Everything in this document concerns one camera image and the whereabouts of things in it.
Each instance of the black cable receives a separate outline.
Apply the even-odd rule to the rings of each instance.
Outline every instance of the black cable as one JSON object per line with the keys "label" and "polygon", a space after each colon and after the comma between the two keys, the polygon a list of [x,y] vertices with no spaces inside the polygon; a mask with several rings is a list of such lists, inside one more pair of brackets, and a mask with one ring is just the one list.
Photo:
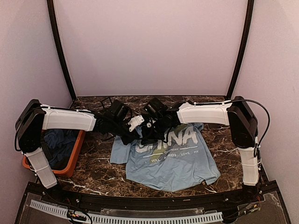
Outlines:
{"label": "black cable", "polygon": [[74,218],[72,216],[69,217],[71,220],[68,220],[70,223],[72,224],[81,224],[82,222],[79,222],[77,220],[74,220]]}
{"label": "black cable", "polygon": [[51,197],[51,196],[48,194],[48,192],[47,192],[46,190],[45,190],[44,192],[45,192],[45,194],[46,194],[49,198],[51,198],[54,202],[56,202],[56,203],[58,203],[58,204],[60,204],[60,205],[64,205],[64,206],[66,206],[66,207],[68,208],[68,210],[70,209],[70,207],[72,207],[72,208],[74,209],[74,211],[78,210],[78,211],[82,212],[84,215],[86,215],[86,216],[89,218],[90,223],[93,224],[93,220],[92,220],[92,218],[90,217],[90,215],[89,215],[87,212],[85,212],[85,211],[83,211],[82,209],[80,209],[80,208],[78,208],[78,207],[76,207],[76,206],[73,206],[73,205],[71,205],[71,204],[65,204],[65,203],[59,202],[59,201],[55,200],[53,197]]}
{"label": "black cable", "polygon": [[98,117],[101,117],[102,119],[106,119],[106,120],[108,120],[109,122],[111,122],[112,124],[114,124],[116,127],[118,127],[119,130],[122,130],[122,134],[123,134],[123,135],[125,135],[125,136],[127,136],[127,137],[129,137],[129,138],[132,138],[132,139],[134,139],[134,140],[146,140],[146,139],[148,139],[148,138],[151,136],[151,134],[152,134],[152,132],[153,132],[153,129],[154,129],[154,124],[153,124],[153,122],[152,122],[152,118],[149,116],[149,122],[150,122],[150,124],[151,124],[149,134],[146,135],[145,137],[137,138],[137,137],[135,137],[135,136],[133,136],[133,135],[131,135],[131,134],[128,134],[128,133],[127,133],[127,130],[124,129],[123,126],[119,125],[119,124],[116,123],[114,120],[112,120],[112,119],[106,117],[105,115],[98,114],[97,116],[98,116]]}
{"label": "black cable", "polygon": [[230,220],[230,219],[237,219],[237,218],[240,218],[240,217],[242,217],[242,216],[245,216],[245,215],[249,214],[249,213],[247,213],[247,212],[248,212],[248,211],[251,211],[251,209],[252,209],[252,207],[251,207],[250,209],[246,209],[245,211],[243,211],[242,214],[240,214],[240,215],[238,215],[238,216],[236,216],[236,217],[226,218],[226,220],[227,220],[227,219],[228,219],[228,220]]}
{"label": "black cable", "polygon": [[232,101],[230,101],[230,102],[226,102],[226,103],[224,103],[224,104],[236,103],[236,102],[251,102],[251,103],[257,104],[257,105],[259,105],[260,107],[262,107],[262,108],[265,110],[265,112],[267,113],[267,116],[268,116],[268,124],[267,124],[267,127],[266,127],[266,129],[265,129],[265,131],[264,131],[264,133],[263,133],[261,139],[260,139],[259,142],[255,145],[254,157],[256,157],[256,156],[257,156],[257,153],[258,153],[258,151],[259,151],[258,148],[260,147],[260,145],[261,145],[261,143],[262,143],[262,141],[263,141],[263,139],[264,139],[266,133],[268,132],[269,126],[270,126],[270,114],[269,114],[267,108],[266,108],[264,105],[262,105],[262,104],[259,103],[259,102],[254,101],[254,100],[251,100],[251,99],[237,99],[237,100],[232,100]]}
{"label": "black cable", "polygon": [[258,193],[253,197],[253,199],[248,204],[244,205],[240,210],[236,211],[235,213],[233,213],[233,214],[231,214],[229,216],[223,217],[223,219],[235,219],[235,218],[238,218],[238,217],[234,217],[234,218],[229,218],[229,217],[234,216],[235,214],[243,211],[247,206],[249,206],[253,202],[253,200],[255,199],[255,197],[257,195],[258,195]]}
{"label": "black cable", "polygon": [[54,106],[40,106],[40,108],[50,108],[50,109],[63,110],[63,111],[84,112],[84,113],[91,113],[92,115],[94,115],[94,112],[87,111],[87,110],[85,111],[85,110],[78,110],[78,109],[67,109],[67,108],[54,107]]}

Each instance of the black frame edge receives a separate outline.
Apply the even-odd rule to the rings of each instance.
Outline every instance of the black frame edge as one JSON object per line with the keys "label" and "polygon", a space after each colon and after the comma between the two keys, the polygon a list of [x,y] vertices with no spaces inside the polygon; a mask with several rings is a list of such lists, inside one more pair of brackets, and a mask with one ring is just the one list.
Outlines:
{"label": "black frame edge", "polygon": [[77,96],[76,96],[73,84],[71,82],[71,77],[70,77],[69,71],[67,69],[64,52],[63,52],[61,41],[60,41],[57,20],[56,20],[56,15],[55,15],[55,9],[54,9],[54,2],[53,2],[53,0],[47,0],[47,4],[48,4],[49,18],[50,18],[51,27],[52,27],[52,33],[53,33],[61,69],[64,74],[64,79],[65,79],[67,88],[69,90],[71,99],[74,101],[77,98]]}
{"label": "black frame edge", "polygon": [[252,13],[253,13],[253,5],[254,5],[254,0],[248,0],[247,3],[247,11],[246,11],[246,16],[245,16],[245,23],[244,23],[244,28],[243,28],[243,33],[242,33],[242,39],[240,43],[240,48],[239,48],[239,53],[237,60],[235,62],[235,69],[233,72],[232,79],[229,84],[228,92],[226,94],[226,99],[231,99],[233,96],[233,92],[235,90],[235,85],[237,83],[237,79],[240,73],[245,49],[246,49],[246,44],[248,40],[248,35],[249,35],[249,30],[250,30],[250,24],[251,24],[251,18],[252,18]]}
{"label": "black frame edge", "polygon": [[[291,224],[289,214],[286,210],[286,206],[281,195],[280,189],[276,181],[265,182],[262,184],[261,190],[263,194],[276,191],[282,204],[282,209],[288,224]],[[15,220],[15,224],[18,224],[23,211],[23,206],[25,204],[27,194],[33,193],[40,195],[41,200],[51,203],[56,203],[52,201],[47,195],[43,194],[45,188],[36,183],[28,182],[25,192],[23,194],[22,201],[19,206],[18,214]],[[114,196],[100,196],[100,195],[90,195],[86,193],[78,193],[68,190],[59,190],[58,194],[55,191],[49,190],[48,192],[52,196],[64,195],[69,198],[73,206],[79,207],[85,211],[97,211],[99,212],[101,208],[111,208],[120,210],[180,210],[180,209],[190,209],[205,207],[205,211],[216,210],[222,212],[235,212],[237,211],[237,206],[243,203],[227,203],[225,198],[228,195],[238,195],[242,190],[231,190],[222,193],[208,194],[208,195],[198,195],[198,196],[184,196],[184,197],[170,197],[170,198],[131,198],[131,197],[114,197]],[[149,207],[144,207],[143,203],[153,204]]]}
{"label": "black frame edge", "polygon": [[77,96],[77,98],[87,98],[87,97],[164,97],[164,96],[171,96],[171,97],[223,97],[224,95],[104,95],[104,96]]}

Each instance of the black metal frame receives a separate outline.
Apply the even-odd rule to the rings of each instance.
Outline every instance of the black metal frame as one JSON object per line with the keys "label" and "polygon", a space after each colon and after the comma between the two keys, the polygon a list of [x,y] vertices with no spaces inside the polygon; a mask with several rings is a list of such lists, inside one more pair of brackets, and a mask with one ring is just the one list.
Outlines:
{"label": "black metal frame", "polygon": [[[288,224],[291,224],[288,212],[279,187],[276,181],[266,181],[262,184],[261,190],[263,194],[276,191],[281,202],[283,212]],[[29,182],[23,194],[23,198],[19,207],[19,211],[15,220],[18,224],[21,218],[23,207],[28,193],[40,195],[43,201],[56,203],[47,194],[44,194],[45,188],[36,183]],[[101,209],[116,209],[116,210],[139,210],[139,211],[162,211],[162,210],[183,210],[204,208],[205,211],[217,210],[223,213],[226,217],[238,211],[237,206],[244,204],[244,202],[232,203],[227,201],[226,198],[235,198],[242,193],[241,189],[232,190],[229,192],[215,193],[200,196],[186,196],[186,197],[171,197],[171,198],[129,198],[129,197],[111,197],[90,195],[85,193],[78,193],[68,190],[58,190],[55,192],[47,191],[57,201],[61,201],[61,195],[68,198],[72,206],[81,210],[100,212]]]}
{"label": "black metal frame", "polygon": [[61,69],[64,74],[64,79],[65,79],[67,88],[69,90],[69,93],[71,95],[71,98],[74,101],[77,98],[77,96],[76,96],[73,84],[71,82],[71,77],[70,77],[69,71],[67,69],[67,65],[66,65],[66,61],[65,61],[65,57],[64,57],[64,51],[62,49],[62,45],[61,45],[61,41],[60,41],[57,20],[56,20],[56,16],[55,16],[54,2],[53,2],[53,0],[47,0],[47,3],[48,3],[48,11],[49,11],[49,17],[50,17],[50,22],[51,22],[51,27],[52,27],[52,33],[53,33]]}
{"label": "black metal frame", "polygon": [[[72,100],[74,101],[77,97],[76,97],[76,93],[75,93],[73,84],[71,82],[71,77],[70,77],[69,71],[67,69],[66,62],[65,62],[64,52],[63,52],[63,48],[61,45],[61,40],[60,40],[58,26],[57,26],[57,20],[56,20],[56,16],[55,16],[54,3],[53,3],[53,0],[47,0],[47,3],[48,3],[48,11],[49,11],[49,17],[50,17],[50,22],[51,22],[51,26],[52,26],[53,37],[54,37],[60,65],[61,65],[61,68],[62,68],[62,71],[64,74],[65,82],[67,84],[69,93],[71,95]],[[225,96],[226,99],[231,99],[234,89],[235,89],[235,85],[236,85],[239,73],[240,73],[240,68],[241,68],[241,64],[243,61],[246,44],[247,44],[247,39],[248,39],[248,35],[249,35],[249,29],[250,29],[252,12],[253,12],[253,5],[254,5],[254,0],[248,0],[247,11],[246,11],[246,16],[245,16],[245,23],[244,23],[239,53],[238,53],[238,57],[237,57],[237,60],[235,63],[235,69],[234,69],[234,73],[233,73],[231,81],[230,81],[228,92]]]}
{"label": "black metal frame", "polygon": [[245,23],[244,23],[239,53],[238,53],[237,60],[235,62],[235,69],[234,69],[232,79],[230,81],[228,93],[226,94],[226,99],[232,98],[232,95],[233,95],[233,92],[235,89],[235,85],[237,83],[237,79],[238,79],[238,76],[240,73],[240,69],[241,69],[241,65],[242,65],[242,61],[243,61],[243,57],[244,57],[244,53],[245,53],[245,49],[246,49],[247,39],[248,39],[248,35],[249,35],[249,30],[250,30],[253,5],[254,5],[254,0],[248,0],[247,11],[246,11],[246,16],[245,16]]}

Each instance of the t-shirt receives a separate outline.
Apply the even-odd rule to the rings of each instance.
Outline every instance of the t-shirt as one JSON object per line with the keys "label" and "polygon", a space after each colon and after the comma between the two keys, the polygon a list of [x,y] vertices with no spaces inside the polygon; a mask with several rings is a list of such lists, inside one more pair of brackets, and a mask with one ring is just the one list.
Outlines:
{"label": "t-shirt", "polygon": [[157,190],[173,192],[203,180],[211,184],[220,173],[200,133],[202,129],[202,123],[182,124],[170,131],[167,143],[159,140],[147,145],[135,140],[125,146],[117,136],[110,162],[126,163],[127,179]]}

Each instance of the black pole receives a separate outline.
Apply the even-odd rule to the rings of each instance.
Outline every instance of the black pole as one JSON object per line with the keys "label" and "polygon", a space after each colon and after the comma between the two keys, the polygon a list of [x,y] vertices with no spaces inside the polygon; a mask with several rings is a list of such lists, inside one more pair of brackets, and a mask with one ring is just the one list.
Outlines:
{"label": "black pole", "polygon": [[57,53],[58,53],[61,69],[62,69],[62,72],[64,74],[64,79],[65,79],[67,88],[69,89],[69,93],[71,95],[71,98],[74,101],[77,97],[76,97],[76,93],[75,93],[73,84],[71,83],[71,77],[70,77],[69,71],[67,69],[66,62],[65,62],[64,52],[63,52],[63,49],[62,49],[60,36],[59,36],[59,31],[58,31],[58,26],[57,26],[57,20],[56,20],[56,16],[55,16],[54,3],[53,3],[53,0],[47,0],[47,3],[48,3],[48,11],[49,11],[49,17],[50,17],[53,37],[54,37],[54,41],[55,41],[56,50],[57,50]]}
{"label": "black pole", "polygon": [[232,76],[232,79],[230,81],[230,85],[228,88],[228,93],[226,94],[226,99],[232,98],[232,95],[233,95],[233,92],[235,89],[235,85],[237,83],[237,79],[238,79],[238,76],[240,73],[242,60],[243,60],[245,49],[246,49],[246,43],[247,43],[247,39],[248,39],[250,24],[251,24],[253,5],[254,5],[254,0],[248,0],[244,29],[243,29],[242,39],[241,39],[241,43],[240,43],[239,53],[238,53],[237,61],[235,63],[234,73],[233,73],[233,76]]}

